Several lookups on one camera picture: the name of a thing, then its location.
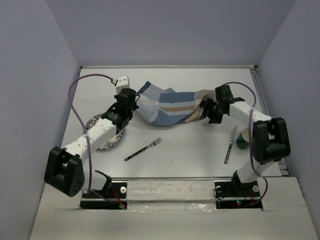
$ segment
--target black handle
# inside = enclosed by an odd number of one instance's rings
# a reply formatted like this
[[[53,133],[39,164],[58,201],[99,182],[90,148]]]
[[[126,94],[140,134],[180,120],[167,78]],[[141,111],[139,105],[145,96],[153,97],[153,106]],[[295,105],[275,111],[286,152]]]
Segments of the black handle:
[[[139,153],[143,152],[144,150],[146,150],[148,148],[148,146],[145,146],[144,148],[140,149],[139,151],[136,151],[134,154],[128,156],[125,161],[128,161],[129,159],[132,159],[135,155],[138,155]]]
[[[232,145],[233,145],[232,143],[229,144],[229,148],[228,148],[228,151],[226,152],[226,156],[225,156],[225,159],[224,159],[224,164],[227,164],[228,161],[229,161]]]

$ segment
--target screw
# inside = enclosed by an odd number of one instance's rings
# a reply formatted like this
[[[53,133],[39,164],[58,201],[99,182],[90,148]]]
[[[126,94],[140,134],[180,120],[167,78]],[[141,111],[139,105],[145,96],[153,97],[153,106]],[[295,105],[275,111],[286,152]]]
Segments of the screw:
[[[222,193],[222,187],[220,185],[216,186],[215,191],[219,194]]]
[[[254,185],[253,188],[252,188],[252,190],[253,190],[255,193],[257,193],[257,192],[259,192],[259,187],[258,187],[257,185]]]
[[[120,193],[125,194],[127,192],[127,188],[125,186],[122,186],[120,188]]]

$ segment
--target small white connector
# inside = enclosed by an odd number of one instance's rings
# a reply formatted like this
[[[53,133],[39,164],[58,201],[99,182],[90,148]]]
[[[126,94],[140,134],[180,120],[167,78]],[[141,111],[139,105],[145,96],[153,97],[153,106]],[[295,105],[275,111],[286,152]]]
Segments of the small white connector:
[[[121,76],[118,77],[118,79],[115,82],[115,90],[116,94],[119,94],[122,89],[129,89],[130,83],[128,76]]]
[[[125,186],[122,186],[120,188],[120,193],[125,194],[127,192],[127,188]]]

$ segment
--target white panel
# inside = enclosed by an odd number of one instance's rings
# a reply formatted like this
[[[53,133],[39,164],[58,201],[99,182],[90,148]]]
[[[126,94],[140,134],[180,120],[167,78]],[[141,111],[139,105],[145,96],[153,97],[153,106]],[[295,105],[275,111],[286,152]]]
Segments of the white panel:
[[[0,239],[29,239],[79,65],[44,0],[0,1]]]
[[[269,177],[267,180],[269,188],[262,200],[264,211],[307,209],[296,178],[282,177],[281,181],[279,181],[278,178]],[[262,178],[259,178],[258,185],[260,193],[263,193],[266,189],[266,182]]]
[[[298,177],[320,238],[320,1],[297,0],[258,68],[273,116],[286,120],[289,172]]]
[[[257,65],[295,0],[46,0],[82,66]]]
[[[317,240],[308,212],[50,210],[30,240]]]

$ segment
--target fabric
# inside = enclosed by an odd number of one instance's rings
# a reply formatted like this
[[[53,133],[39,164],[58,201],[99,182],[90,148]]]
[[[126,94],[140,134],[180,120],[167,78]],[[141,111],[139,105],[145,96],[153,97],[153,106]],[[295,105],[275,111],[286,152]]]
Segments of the fabric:
[[[167,127],[184,124],[200,118],[200,103],[207,98],[215,99],[214,90],[175,92],[163,90],[149,81],[138,91],[140,99],[136,110],[148,123]]]

